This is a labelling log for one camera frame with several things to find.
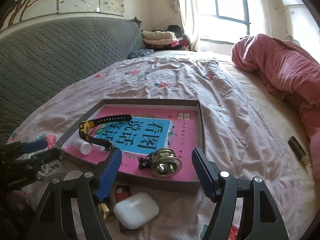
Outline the blue framed window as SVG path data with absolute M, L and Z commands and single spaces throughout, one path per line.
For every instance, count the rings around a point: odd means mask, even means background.
M 198 0 L 203 40 L 236 43 L 250 34 L 247 0 Z

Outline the pink blue children's book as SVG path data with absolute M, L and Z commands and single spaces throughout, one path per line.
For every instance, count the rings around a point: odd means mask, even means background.
M 202 147 L 202 112 L 198 101 L 173 105 L 131 105 L 100 103 L 83 114 L 60 138 L 60 146 L 71 156 L 90 164 L 106 159 L 108 153 L 100 146 L 92 145 L 90 154 L 83 155 L 74 147 L 82 121 L 111 115 L 129 114 L 132 120 L 124 123 L 109 123 L 102 132 L 91 130 L 93 137 L 108 139 L 123 152 L 119 171 L 140 178 L 153 178 L 151 171 L 138 168 L 138 158 L 146 157 L 164 147 L 172 149 L 182 162 L 180 171 L 170 181 L 196 183 L 197 175 L 191 161 L 191 152 Z

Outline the black binder clip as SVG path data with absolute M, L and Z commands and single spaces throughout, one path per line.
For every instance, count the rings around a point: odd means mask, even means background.
M 150 159 L 148 155 L 146 157 L 139 157 L 138 161 L 139 161 L 138 168 L 140 170 L 147 169 L 147 168 L 150 169 L 153 164 L 153 161 Z

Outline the grey quilted headboard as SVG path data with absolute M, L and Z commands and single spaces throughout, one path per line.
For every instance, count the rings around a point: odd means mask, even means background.
M 144 47 L 134 18 L 41 22 L 1 39 L 1 143 L 61 90 Z

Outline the pink rolled quilt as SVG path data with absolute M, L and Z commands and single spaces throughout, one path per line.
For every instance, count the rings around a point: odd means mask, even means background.
M 299 113 L 310 140 L 312 172 L 319 179 L 319 63 L 302 47 L 265 34 L 232 47 L 232 62 L 259 75 L 267 90 Z

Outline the white earbuds case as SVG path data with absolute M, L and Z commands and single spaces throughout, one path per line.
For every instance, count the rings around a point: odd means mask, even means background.
M 159 214 L 158 204 L 145 192 L 132 195 L 114 206 L 119 222 L 129 230 L 135 230 Z

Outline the brass pipe fitting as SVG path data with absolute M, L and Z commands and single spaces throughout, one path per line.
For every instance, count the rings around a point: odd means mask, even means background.
M 156 178 L 164 179 L 176 175 L 182 168 L 182 162 L 175 152 L 168 148 L 160 148 L 149 155 L 152 161 L 150 171 Z

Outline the white bottle cap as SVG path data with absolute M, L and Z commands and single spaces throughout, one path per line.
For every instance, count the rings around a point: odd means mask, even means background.
M 72 170 L 70 172 L 68 172 L 65 177 L 64 177 L 64 181 L 68 181 L 68 180 L 74 180 L 74 179 L 78 179 L 83 175 L 83 172 L 79 171 L 79 170 Z

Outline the white air conditioner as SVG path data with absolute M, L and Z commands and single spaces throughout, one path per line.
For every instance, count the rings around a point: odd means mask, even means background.
M 288 6 L 296 6 L 296 5 L 304 5 L 302 0 L 282 0 L 283 5 Z

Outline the black yellow wristwatch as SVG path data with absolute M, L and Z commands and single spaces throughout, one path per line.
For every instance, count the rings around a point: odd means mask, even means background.
M 132 120 L 132 116 L 129 114 L 124 115 L 112 115 L 105 116 L 98 119 L 82 121 L 79 124 L 79 136 L 85 142 L 89 144 L 97 145 L 103 147 L 107 151 L 111 151 L 114 148 L 114 143 L 108 139 L 101 139 L 93 137 L 91 135 L 91 130 L 96 128 L 96 132 L 102 132 L 104 128 L 107 127 L 109 123 L 123 123 Z

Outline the red lighter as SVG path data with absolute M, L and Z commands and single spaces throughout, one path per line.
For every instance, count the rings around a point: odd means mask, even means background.
M 118 185 L 116 187 L 116 202 L 121 202 L 129 197 L 131 197 L 131 186 Z

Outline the white pill bottle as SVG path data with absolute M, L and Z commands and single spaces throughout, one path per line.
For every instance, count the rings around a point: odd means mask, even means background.
M 89 142 L 81 139 L 81 138 L 77 138 L 73 141 L 73 145 L 75 148 L 77 148 L 81 154 L 83 155 L 88 155 L 91 152 L 92 146 Z

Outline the black gold lighter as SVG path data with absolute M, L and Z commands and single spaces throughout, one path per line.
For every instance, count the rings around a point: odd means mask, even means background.
M 298 142 L 298 140 L 291 136 L 288 140 L 288 145 L 297 157 L 298 161 L 304 166 L 308 167 L 311 166 L 310 160 L 308 159 L 307 153 L 304 151 L 304 148 Z

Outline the cream curtain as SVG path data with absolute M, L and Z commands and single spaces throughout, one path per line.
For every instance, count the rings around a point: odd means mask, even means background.
M 171 6 L 180 13 L 184 33 L 189 37 L 191 51 L 198 51 L 200 16 L 197 0 L 172 0 Z

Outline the stack of folded clothes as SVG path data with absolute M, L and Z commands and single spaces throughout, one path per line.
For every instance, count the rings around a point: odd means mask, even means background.
M 167 30 L 142 31 L 146 49 L 154 51 L 190 50 L 189 37 L 178 25 L 169 25 Z

